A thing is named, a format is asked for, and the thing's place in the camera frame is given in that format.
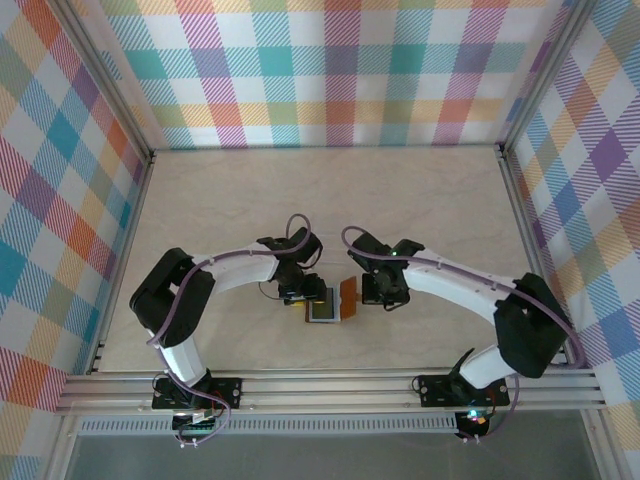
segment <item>plaid wallpaper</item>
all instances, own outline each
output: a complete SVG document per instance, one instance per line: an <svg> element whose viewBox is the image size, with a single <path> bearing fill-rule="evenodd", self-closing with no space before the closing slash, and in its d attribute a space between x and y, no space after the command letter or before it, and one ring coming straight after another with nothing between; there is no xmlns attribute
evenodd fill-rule
<svg viewBox="0 0 640 480"><path fill-rule="evenodd" d="M558 35L561 33L562 28L567 21L569 13L571 11L571 7L576 4L580 0L564 0L562 2L562 6L558 11L551 28L547 32L547 36L542 42L540 50L536 55L535 60L531 63L531 67L527 72L527 76L525 77L522 86L520 87L520 91L518 92L518 97L513 102L511 109L509 110L509 114L507 115L507 119L502 125L502 129L500 130L500 134L497 138L497 143L502 143L507 138L507 134L511 130L511 126L513 125L513 121L517 118L520 113L520 108L522 107L522 103L529 96L531 89L533 88L538 74L540 72L540 68L544 64L544 61L547 59L547 56L551 52L551 47L553 43L556 41Z"/></svg>
<svg viewBox="0 0 640 480"><path fill-rule="evenodd" d="M601 1L519 142L520 188L640 478L640 1Z"/></svg>
<svg viewBox="0 0 640 480"><path fill-rule="evenodd" d="M75 1L170 148L494 143L562 3Z"/></svg>
<svg viewBox="0 0 640 480"><path fill-rule="evenodd" d="M142 163L45 0L0 0L0 479L32 478Z"/></svg>

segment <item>purple cable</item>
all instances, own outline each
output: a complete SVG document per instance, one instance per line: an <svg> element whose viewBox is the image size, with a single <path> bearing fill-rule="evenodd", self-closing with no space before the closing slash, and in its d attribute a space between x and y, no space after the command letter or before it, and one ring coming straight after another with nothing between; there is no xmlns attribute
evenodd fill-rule
<svg viewBox="0 0 640 480"><path fill-rule="evenodd" d="M211 432L211 433L205 435L204 437L202 437L200 440L194 440L191 443L186 442L182 438L182 434L181 434L180 430L178 430L178 440L180 440L180 444L181 445L193 445L194 447L198 447L198 446L202 445L204 442L207 442L207 441L211 440L218 433L220 433L220 431L224 427L227 426L227 424L229 423L229 420L231 419L231 405L229 405L227 402L225 402L222 398L216 397L215 395L210 395L208 393L196 390L195 388L191 388L189 385L187 385L182 380L180 380L176 376L175 373L173 373L171 371L171 368L169 368L169 364L167 363L167 361L165 360L164 356L162 355L162 352L160 352L159 350L158 350L158 355L160 356L160 360L162 361L162 363L164 364L164 366L167 369L167 375L169 375L169 378L171 378L171 380L173 380L173 382L176 385L179 385L183 390L186 390L187 392L192 393L193 395L198 395L199 397L207 398L207 399L211 400L212 402L215 402L215 403L218 403L218 404L222 405L224 407L224 409L226 410L226 412L227 412L227 416L224 418L224 421L222 422L222 424L218 428L216 428L213 432Z"/></svg>
<svg viewBox="0 0 640 480"><path fill-rule="evenodd" d="M509 420L511 415L513 415L513 412L516 411L516 407L518 406L518 400L520 399L520 379L518 378L517 374L513 375L513 383L514 383L513 399L511 400L511 406L509 407L509 410L507 411L507 413L505 413L504 418L498 424L498 426L494 428L491 432L489 432L487 435L485 435L485 437L495 435L500 430L502 430L502 428L504 427L504 424L507 423L507 420Z"/></svg>
<svg viewBox="0 0 640 480"><path fill-rule="evenodd" d="M302 239L302 242L300 242L298 245L296 245L293 248L289 248L286 250L273 250L273 251L272 250L268 250L268 251L267 250L257 250L257 251L236 250L233 252L225 252L225 253L216 255L211 259L204 260L203 262L200 262L198 265L194 266L191 270L189 270L189 272L182 279L182 282L180 282L180 287L178 287L178 293L176 293L176 296L173 299L173 303L171 304L171 308L169 309L167 318L165 318L164 323L160 327L160 330L158 330L156 334L153 337L151 337L151 339L147 340L147 345L157 345L160 339L162 338L162 336L167 332L167 330L169 329L169 325L171 325L171 322L173 321L173 317L176 314L176 310L178 309L178 304L180 303L180 299L182 298L184 287L187 285L187 283L189 283L189 280L191 280L191 277L193 277L195 273L201 268L206 267L207 265L210 265L212 262L219 262L220 260L224 260L226 258L240 257L244 255L262 255L262 256L287 255L289 253L295 253L298 250L300 250L302 247L304 247L304 245L309 241L309 238L311 237L311 222L309 221L309 218L306 215L303 215L302 213L294 213L289 217L289 220L287 221L287 229L286 229L287 237L289 237L288 233L289 233L289 228L291 226L291 222L295 218L301 218L302 220L304 220L304 222L307 224L307 234Z"/></svg>
<svg viewBox="0 0 640 480"><path fill-rule="evenodd" d="M554 322L556 322L560 328L562 328L562 330L567 334L567 336L571 339L571 343L573 344L573 347L575 349L575 353L576 353L576 361L573 363L567 363L567 364L562 364L562 365L556 365L556 364L551 364L554 367L559 367L559 368L567 368L567 369L578 369L578 368L582 368L582 366L584 365L585 362L585 352L584 352L584 348L582 347L582 343L580 343L580 339L578 338L578 334L575 332L575 330L573 330L569 325L567 325L555 312L553 312L550 308L548 308L546 305L544 305L542 302L540 302L539 300L533 298L531 295L527 295L524 292L521 292L520 290L516 290L515 288L512 288L508 285L504 285L500 282L495 282L492 279L486 278L483 275L479 275L477 273L474 272L470 272L464 268L461 267L457 267L455 265L450 265L448 263L444 263L444 262L438 262L435 260L431 260L429 258L421 258L421 257L403 257L403 256L391 256L391 255L376 255L374 253L367 253L364 252L362 250L359 250L357 248L355 248L353 245L351 245L349 243L349 241L347 240L347 232L349 231L357 231L360 233L369 233L367 232L365 229L354 226L354 225L350 225L348 227L345 227L342 230L342 242L347 246L347 248L349 250L351 250L352 252L365 257L365 258L370 258L372 260L398 260L398 261L406 261L406 262L416 262L416 263L422 263L425 265L429 265L431 267L436 267L438 269L443 269L443 270L448 270L450 272L456 273L458 275L462 275L463 277L468 278L469 280L473 280L476 282L480 282L484 285L491 285L493 286L495 284L495 287L506 291L508 293L512 293L520 298L522 298L523 300L527 301L528 303L530 303L531 305L533 305L534 307L536 307L538 310L540 310L542 313L544 313L546 316L548 316L551 320L553 320Z"/></svg>

